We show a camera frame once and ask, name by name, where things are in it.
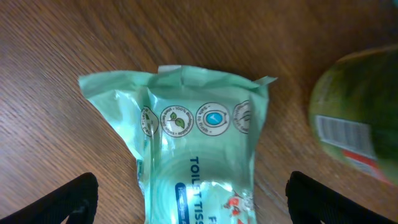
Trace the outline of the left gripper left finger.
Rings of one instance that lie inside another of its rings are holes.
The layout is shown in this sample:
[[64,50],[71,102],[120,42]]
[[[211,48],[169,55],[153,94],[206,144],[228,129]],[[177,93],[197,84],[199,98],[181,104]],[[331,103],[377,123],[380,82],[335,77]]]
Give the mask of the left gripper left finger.
[[84,173],[36,202],[2,218],[1,224],[93,224],[98,206],[98,181]]

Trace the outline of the mint green tissue pack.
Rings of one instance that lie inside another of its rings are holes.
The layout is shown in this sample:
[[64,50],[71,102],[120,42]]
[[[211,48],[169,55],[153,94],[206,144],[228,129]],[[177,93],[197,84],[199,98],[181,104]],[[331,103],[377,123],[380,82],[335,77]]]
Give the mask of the mint green tissue pack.
[[249,223],[271,77],[164,65],[82,76],[83,96],[137,162],[146,223]]

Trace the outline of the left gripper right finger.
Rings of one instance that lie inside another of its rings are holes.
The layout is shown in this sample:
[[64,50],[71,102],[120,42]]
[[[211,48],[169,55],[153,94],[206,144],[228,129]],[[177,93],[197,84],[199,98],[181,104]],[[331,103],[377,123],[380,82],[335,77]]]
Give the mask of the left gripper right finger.
[[293,224],[396,224],[299,171],[285,188]]

